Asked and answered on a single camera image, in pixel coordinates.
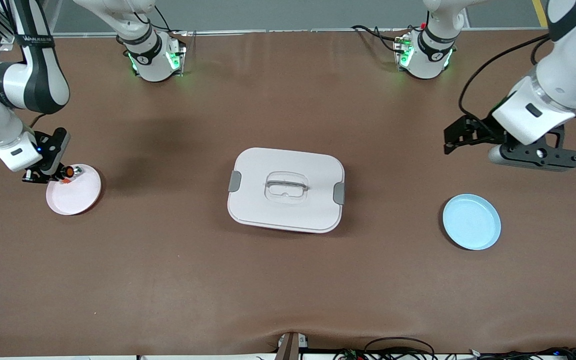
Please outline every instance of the white robot link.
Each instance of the white robot link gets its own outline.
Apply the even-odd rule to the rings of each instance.
[[[25,182],[70,178],[73,168],[61,164],[70,134],[62,127],[52,135],[34,131],[12,110],[54,114],[70,98],[44,12],[37,0],[10,0],[8,11],[23,61],[0,61],[0,159],[11,171],[25,169]]]
[[[550,171],[576,168],[576,151],[563,148],[564,123],[576,117],[576,0],[550,0],[546,55],[512,87],[486,118],[471,113],[448,126],[444,153],[480,143],[498,144],[489,159],[508,166]],[[554,144],[546,142],[553,134]]]
[[[154,29],[146,14],[155,0],[74,0],[117,32],[128,50],[135,73],[148,82],[161,82],[183,71],[186,44]]]
[[[413,27],[395,44],[395,59],[401,70],[420,79],[441,73],[453,54],[455,40],[466,23],[466,7],[487,0],[423,0],[428,9],[425,27]]]

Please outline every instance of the brown tabletop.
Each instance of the brown tabletop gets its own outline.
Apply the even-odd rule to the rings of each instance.
[[[161,83],[134,77],[112,38],[58,39],[71,100],[36,129],[69,130],[64,162],[101,171],[105,194],[60,216],[45,186],[0,162],[0,356],[266,352],[286,331],[311,347],[386,336],[443,353],[576,346],[576,169],[491,164],[487,145],[442,152],[466,79],[539,34],[465,32],[432,80],[352,32],[199,37],[185,76]],[[484,116],[529,54],[486,69],[466,107]],[[576,121],[566,146],[576,150]],[[338,228],[233,221],[230,173],[253,147],[338,158]],[[442,234],[442,206],[462,193],[498,210],[492,248]]]

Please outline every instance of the round plate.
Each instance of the round plate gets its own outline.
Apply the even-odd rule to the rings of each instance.
[[[101,193],[101,177],[92,166],[84,164],[71,166],[80,167],[83,173],[68,184],[51,181],[46,189],[48,206],[60,215],[76,215],[85,212],[92,207]]]
[[[490,248],[501,234],[495,207],[476,194],[459,194],[443,208],[443,228],[459,246],[470,250]]]

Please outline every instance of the yellow tape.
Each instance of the yellow tape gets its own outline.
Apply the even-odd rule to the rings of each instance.
[[[546,21],[546,12],[544,12],[544,6],[541,0],[532,0],[532,6],[534,7],[534,12],[537,13],[537,19],[539,19],[539,25],[542,28],[548,27],[548,22]]]

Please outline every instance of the light blue plate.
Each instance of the light blue plate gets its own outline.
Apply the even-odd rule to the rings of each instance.
[[[476,194],[458,194],[443,208],[443,228],[459,246],[470,250],[490,248],[501,234],[495,207]]]

